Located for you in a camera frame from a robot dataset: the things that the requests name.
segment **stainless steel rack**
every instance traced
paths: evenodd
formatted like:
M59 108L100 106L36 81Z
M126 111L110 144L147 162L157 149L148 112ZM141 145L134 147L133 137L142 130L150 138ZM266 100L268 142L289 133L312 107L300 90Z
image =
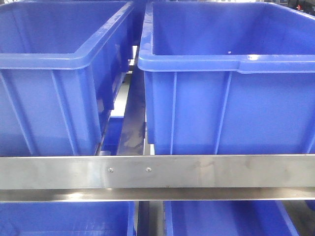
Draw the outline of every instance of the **stainless steel rack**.
M118 155L0 157L0 201L315 199L314 154L143 155L144 140L135 66Z

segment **metal shelf rail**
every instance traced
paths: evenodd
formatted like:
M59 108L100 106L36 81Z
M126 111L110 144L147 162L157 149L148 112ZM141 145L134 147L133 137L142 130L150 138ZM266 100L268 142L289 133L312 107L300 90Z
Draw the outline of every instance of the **metal shelf rail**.
M118 155L0 157L0 201L315 199L314 154L143 155L144 138L135 66Z

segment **plastic storage bin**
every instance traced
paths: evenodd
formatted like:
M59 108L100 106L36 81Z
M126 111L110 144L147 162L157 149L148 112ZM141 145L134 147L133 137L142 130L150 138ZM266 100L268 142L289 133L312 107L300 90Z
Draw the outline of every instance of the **plastic storage bin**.
M166 236L298 236L276 201L165 202Z
M0 155L90 155L132 38L126 1L0 6Z
M133 236L133 202L2 203L1 236Z
M263 2L149 4L138 65L156 154L315 152L310 15Z

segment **bin wall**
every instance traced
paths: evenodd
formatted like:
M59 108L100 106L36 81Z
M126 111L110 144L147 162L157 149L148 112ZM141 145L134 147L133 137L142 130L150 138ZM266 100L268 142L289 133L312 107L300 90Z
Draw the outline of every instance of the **bin wall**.
M1 235L133 236L133 202L2 203Z
M5 61L12 55L8 53L15 53L25 60L16 59L19 66L12 66L16 68L0 64L0 155L94 154L128 71L132 43L128 13L119 23L117 17L110 18L126 2L95 3L16 2L0 7L0 18L12 20L0 25L4 35L0 59ZM110 26L113 33L101 34ZM72 37L79 43L72 42ZM45 69L36 68L36 62L43 64L42 57L47 60L49 55L75 61L71 53L82 43L84 66L57 69L57 57L50 59L54 66L48 61Z
M165 202L167 236L298 236L277 201Z
M153 3L153 54L315 54L314 19L281 8L271 3Z
M314 153L314 74L145 72L156 154Z

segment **storage rack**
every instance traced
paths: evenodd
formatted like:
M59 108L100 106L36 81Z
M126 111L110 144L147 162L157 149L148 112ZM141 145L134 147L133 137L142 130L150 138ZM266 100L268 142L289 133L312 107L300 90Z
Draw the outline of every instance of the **storage rack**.
M315 200L315 154L144 155L136 64L117 156L103 155L101 143L95 156L0 157L0 202L135 200L138 225L148 226L147 201Z

